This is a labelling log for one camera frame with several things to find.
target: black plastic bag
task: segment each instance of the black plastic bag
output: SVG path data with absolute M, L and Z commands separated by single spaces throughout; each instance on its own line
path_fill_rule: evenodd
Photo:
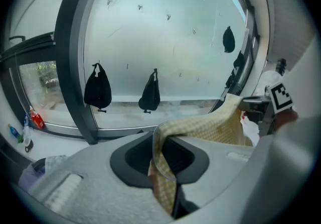
M 99 73 L 98 77 L 95 77 L 97 65 Z M 106 108 L 111 103 L 111 89 L 105 70 L 99 63 L 93 66 L 94 71 L 86 83 L 84 101 L 86 104 L 99 108 L 98 111 L 102 111 L 102 108 Z
M 231 53 L 235 49 L 235 39 L 231 27 L 228 26 L 223 35 L 224 53 Z
M 234 70 L 232 70 L 231 75 L 229 76 L 228 80 L 225 83 L 225 85 L 226 85 L 225 88 L 230 88 L 231 87 L 231 85 L 233 84 L 234 78 L 235 78 L 235 74 L 234 74 Z
M 237 56 L 237 59 L 233 62 L 234 69 L 236 69 L 237 67 L 243 68 L 244 64 L 245 64 L 244 55 L 240 51 L 239 55 Z
M 154 69 L 154 72 L 150 75 L 145 86 L 141 99 L 139 99 L 138 105 L 144 110 L 144 113 L 150 113 L 150 111 L 147 110 L 156 110 L 160 101 L 161 97 L 159 95 L 157 69 Z

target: towel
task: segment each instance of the towel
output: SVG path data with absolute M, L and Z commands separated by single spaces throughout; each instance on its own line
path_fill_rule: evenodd
M 180 135 L 213 142 L 252 146 L 243 135 L 240 123 L 241 110 L 238 105 L 243 98 L 227 94 L 224 103 L 213 113 L 205 116 L 183 118 L 160 124 L 153 133 L 153 175 L 154 195 L 168 214 L 173 211 L 176 193 L 176 179 L 162 154 L 162 147 L 168 136 Z

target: white countertop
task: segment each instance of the white countertop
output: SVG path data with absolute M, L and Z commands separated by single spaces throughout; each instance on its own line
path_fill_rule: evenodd
M 17 139 L 10 131 L 8 134 L 4 134 L 4 138 L 19 154 L 33 162 L 49 156 L 63 154 L 71 156 L 89 146 L 83 139 L 61 137 L 38 130 L 32 130 L 31 140 L 34 143 L 34 146 L 30 152 L 27 153 L 25 152 L 25 146 L 23 144 L 18 144 Z

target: window frame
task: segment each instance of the window frame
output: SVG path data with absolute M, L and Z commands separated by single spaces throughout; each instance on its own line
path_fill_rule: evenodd
M 225 97 L 226 93 L 240 94 L 257 54 L 257 49 L 255 52 L 252 48 L 253 37 L 257 41 L 256 44 L 259 43 L 254 7 L 251 6 L 249 0 L 239 0 L 239 2 L 246 14 L 246 28 L 249 30 L 244 50 L 244 56 L 246 61 L 249 59 L 249 65 L 246 70 L 244 70 L 245 66 L 238 70 L 233 84 L 224 91 L 222 97 Z M 29 110 L 30 102 L 21 83 L 19 66 L 55 61 L 61 93 L 76 128 L 46 123 L 45 129 L 41 131 L 64 137 L 83 138 L 90 145 L 97 144 L 102 139 L 110 140 L 140 132 L 153 131 L 156 127 L 99 129 L 91 107 L 84 103 L 81 71 L 83 71 L 85 32 L 93 3 L 94 0 L 63 0 L 54 32 L 22 41 L 7 50 L 3 46 L 1 48 L 2 53 L 0 53 L 0 83 L 9 105 L 20 123 L 23 125 L 24 113 Z M 245 75 L 245 78 L 241 84 L 238 84 L 242 74 Z M 217 109 L 221 104 L 223 104 L 223 101 L 218 100 L 210 112 Z

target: cloth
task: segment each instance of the cloth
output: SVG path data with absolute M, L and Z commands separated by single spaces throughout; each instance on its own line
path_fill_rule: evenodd
M 243 136 L 241 110 L 238 109 L 241 100 L 239 96 L 227 94 L 222 106 L 213 113 L 168 121 L 155 129 L 153 163 L 150 165 L 149 173 L 154 175 L 154 195 L 168 214 L 173 211 L 176 180 L 162 154 L 166 137 L 185 135 L 226 144 L 252 146 L 248 137 Z
M 53 171 L 57 166 L 59 166 L 67 158 L 68 158 L 67 155 L 58 155 L 58 156 L 47 157 L 46 161 L 45 161 L 46 173 Z
M 22 171 L 18 181 L 18 186 L 25 192 L 29 192 L 30 188 L 45 174 L 45 167 L 40 168 L 37 172 L 31 164 Z

